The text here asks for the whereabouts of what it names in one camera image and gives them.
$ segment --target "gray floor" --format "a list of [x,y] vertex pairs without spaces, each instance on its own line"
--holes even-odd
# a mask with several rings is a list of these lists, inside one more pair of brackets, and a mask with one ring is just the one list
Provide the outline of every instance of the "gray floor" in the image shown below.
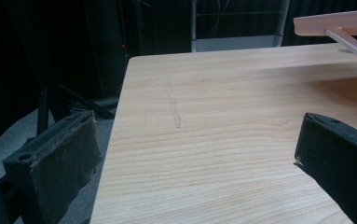
[[[35,137],[36,134],[37,111],[30,113],[24,118],[18,120],[0,137],[0,177],[5,174],[2,160],[12,152],[19,149],[28,138]],[[112,119],[97,120],[97,137],[102,157],[104,158],[108,147],[109,136],[114,121]],[[89,223],[91,211],[93,209],[97,188],[100,181],[100,174],[103,167],[103,161],[98,165],[98,173],[93,176],[91,181],[84,187],[76,199],[71,203],[68,212],[60,223],[84,224]]]

